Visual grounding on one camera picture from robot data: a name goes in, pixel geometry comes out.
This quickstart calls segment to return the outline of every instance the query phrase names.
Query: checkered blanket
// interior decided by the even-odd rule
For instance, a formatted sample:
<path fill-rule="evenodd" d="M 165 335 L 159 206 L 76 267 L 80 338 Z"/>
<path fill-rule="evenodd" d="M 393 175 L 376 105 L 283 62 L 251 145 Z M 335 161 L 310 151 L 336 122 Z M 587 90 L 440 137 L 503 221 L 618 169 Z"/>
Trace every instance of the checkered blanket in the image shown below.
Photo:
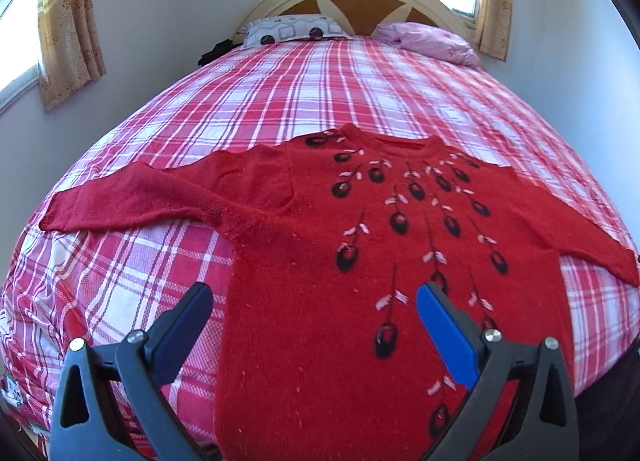
<path fill-rule="evenodd" d="M 197 280 L 212 288 L 215 309 L 164 395 L 196 438 L 215 441 L 230 244 L 206 225 L 186 220 L 74 234 L 44 233 L 38 221 L 54 192 L 134 161 L 177 167 L 216 149 L 244 151 L 346 122 L 406 138 L 439 134 L 481 160 L 511 165 L 633 247 L 618 213 L 575 152 L 485 72 L 366 37 L 235 50 L 175 83 L 97 142 L 20 235 L 0 301 L 0 346 L 8 372 L 2 391 L 21 419 L 50 427 L 71 339 L 106 344 L 132 329 L 148 329 Z M 564 257 L 561 269 L 580 393 L 631 345 L 639 330 L 639 296 L 584 261 Z"/>

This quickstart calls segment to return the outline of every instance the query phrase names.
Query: sweater neckline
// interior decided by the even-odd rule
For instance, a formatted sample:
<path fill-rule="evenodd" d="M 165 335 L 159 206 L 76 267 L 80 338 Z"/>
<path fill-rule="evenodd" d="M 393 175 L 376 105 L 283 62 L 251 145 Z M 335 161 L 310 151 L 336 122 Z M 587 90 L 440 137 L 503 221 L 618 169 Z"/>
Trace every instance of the sweater neckline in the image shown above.
<path fill-rule="evenodd" d="M 354 124 L 345 124 L 340 128 L 342 135 L 350 142 L 366 149 L 374 149 L 387 156 L 400 158 L 428 158 L 446 145 L 439 136 L 411 140 L 386 134 L 370 133 Z"/>

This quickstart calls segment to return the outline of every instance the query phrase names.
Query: pink pillow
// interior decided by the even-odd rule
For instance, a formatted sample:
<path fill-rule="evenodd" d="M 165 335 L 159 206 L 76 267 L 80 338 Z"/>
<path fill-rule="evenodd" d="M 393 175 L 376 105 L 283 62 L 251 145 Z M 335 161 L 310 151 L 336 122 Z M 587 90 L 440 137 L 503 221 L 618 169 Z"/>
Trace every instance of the pink pillow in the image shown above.
<path fill-rule="evenodd" d="M 419 22 L 391 22 L 379 24 L 371 36 L 395 48 L 459 66 L 482 67 L 480 57 L 464 38 L 435 26 Z"/>

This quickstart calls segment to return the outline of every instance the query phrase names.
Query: curved headboard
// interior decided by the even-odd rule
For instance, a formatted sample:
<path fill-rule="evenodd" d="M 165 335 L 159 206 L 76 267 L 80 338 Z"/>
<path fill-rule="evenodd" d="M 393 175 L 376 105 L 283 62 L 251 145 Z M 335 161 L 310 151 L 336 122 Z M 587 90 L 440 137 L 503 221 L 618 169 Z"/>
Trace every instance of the curved headboard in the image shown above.
<path fill-rule="evenodd" d="M 335 19 L 349 35 L 371 35 L 380 22 L 411 21 L 438 26 L 471 42 L 462 20 L 439 0 L 263 0 L 246 16 L 249 21 L 293 14 L 322 14 Z M 241 42 L 244 35 L 235 34 Z"/>

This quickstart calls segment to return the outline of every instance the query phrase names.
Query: yellow curtain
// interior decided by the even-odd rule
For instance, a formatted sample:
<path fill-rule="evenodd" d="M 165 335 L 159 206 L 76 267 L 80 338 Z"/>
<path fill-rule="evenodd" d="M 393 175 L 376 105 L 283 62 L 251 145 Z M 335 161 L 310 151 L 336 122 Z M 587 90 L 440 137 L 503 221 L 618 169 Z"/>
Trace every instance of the yellow curtain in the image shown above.
<path fill-rule="evenodd" d="M 474 42 L 478 49 L 501 61 L 507 60 L 513 0 L 480 0 Z"/>
<path fill-rule="evenodd" d="M 38 0 L 40 91 L 49 111 L 106 73 L 92 0 Z"/>

